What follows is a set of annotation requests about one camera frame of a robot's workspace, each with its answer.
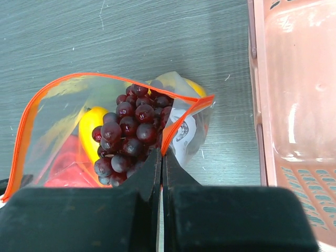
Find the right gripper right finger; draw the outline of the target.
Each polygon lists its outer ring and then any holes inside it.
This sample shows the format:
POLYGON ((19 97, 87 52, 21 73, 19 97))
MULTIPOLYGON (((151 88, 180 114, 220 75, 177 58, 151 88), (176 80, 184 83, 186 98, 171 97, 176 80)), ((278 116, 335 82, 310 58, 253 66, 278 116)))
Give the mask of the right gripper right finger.
POLYGON ((203 186, 173 152, 162 161, 165 251, 318 251, 292 191, 203 186))

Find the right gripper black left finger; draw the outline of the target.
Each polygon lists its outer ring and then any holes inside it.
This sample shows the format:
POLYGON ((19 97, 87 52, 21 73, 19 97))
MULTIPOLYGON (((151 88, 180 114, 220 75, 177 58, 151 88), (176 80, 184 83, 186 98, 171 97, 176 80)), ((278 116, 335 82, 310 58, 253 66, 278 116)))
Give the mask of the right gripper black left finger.
POLYGON ((1 209, 1 251, 157 251, 162 156, 114 188, 33 188, 1 209))

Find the watermelon slice toy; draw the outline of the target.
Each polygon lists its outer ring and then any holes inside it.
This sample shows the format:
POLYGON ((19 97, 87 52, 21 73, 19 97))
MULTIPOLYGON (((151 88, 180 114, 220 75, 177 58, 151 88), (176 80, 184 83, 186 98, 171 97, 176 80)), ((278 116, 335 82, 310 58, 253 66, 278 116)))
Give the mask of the watermelon slice toy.
POLYGON ((57 154, 45 187, 98 187, 93 165, 79 138, 70 135, 57 154))

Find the clear zip bag orange zipper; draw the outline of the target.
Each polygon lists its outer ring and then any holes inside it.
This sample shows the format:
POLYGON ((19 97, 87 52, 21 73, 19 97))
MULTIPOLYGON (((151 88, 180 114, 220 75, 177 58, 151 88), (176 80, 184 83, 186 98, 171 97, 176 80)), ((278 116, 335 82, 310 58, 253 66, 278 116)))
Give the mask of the clear zip bag orange zipper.
POLYGON ((56 79, 22 114, 1 203, 26 186, 116 187, 154 149, 184 166, 206 139, 214 104, 176 72, 146 82, 89 72, 56 79))

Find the orange mango toy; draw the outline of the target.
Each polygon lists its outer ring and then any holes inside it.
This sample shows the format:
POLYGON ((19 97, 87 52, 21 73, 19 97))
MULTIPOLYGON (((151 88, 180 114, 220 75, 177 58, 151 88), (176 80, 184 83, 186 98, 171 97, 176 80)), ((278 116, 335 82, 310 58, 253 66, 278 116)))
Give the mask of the orange mango toy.
POLYGON ((92 131, 103 125, 103 116, 109 111, 103 107, 88 108, 82 115, 78 124, 78 137, 82 147, 79 151, 78 160, 83 162, 82 167, 92 177, 96 185, 94 187, 107 187, 102 185, 94 171, 93 165, 99 159, 97 154, 99 142, 92 137, 92 131))

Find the pink plastic basket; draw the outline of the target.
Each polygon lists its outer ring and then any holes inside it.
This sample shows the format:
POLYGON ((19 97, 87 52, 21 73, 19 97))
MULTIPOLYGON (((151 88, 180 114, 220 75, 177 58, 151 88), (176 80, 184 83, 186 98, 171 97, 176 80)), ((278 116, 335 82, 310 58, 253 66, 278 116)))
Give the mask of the pink plastic basket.
POLYGON ((292 190, 335 251, 335 1, 248 1, 262 185, 292 190))

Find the yellow lemon toy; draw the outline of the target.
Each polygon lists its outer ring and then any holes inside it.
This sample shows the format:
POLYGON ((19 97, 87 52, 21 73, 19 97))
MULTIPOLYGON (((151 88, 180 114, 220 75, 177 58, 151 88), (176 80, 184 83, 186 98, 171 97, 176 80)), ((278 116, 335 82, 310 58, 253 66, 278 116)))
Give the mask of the yellow lemon toy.
POLYGON ((184 78, 184 80, 200 97, 206 97, 207 96, 207 93, 202 86, 193 82, 192 80, 189 80, 189 79, 186 79, 186 78, 184 78))

